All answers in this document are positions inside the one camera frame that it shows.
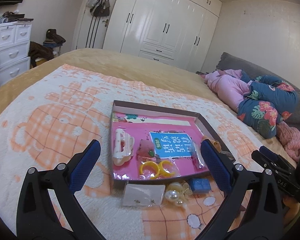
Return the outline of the person's right hand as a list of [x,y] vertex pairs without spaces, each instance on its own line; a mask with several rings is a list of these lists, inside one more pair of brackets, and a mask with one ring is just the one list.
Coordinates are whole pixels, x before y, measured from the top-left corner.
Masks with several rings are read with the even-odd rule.
[[288,207],[288,211],[286,212],[283,218],[283,233],[286,233],[291,229],[291,227],[296,223],[296,221],[300,217],[300,203],[293,197],[290,197],[288,195],[284,195],[282,201],[285,207]]

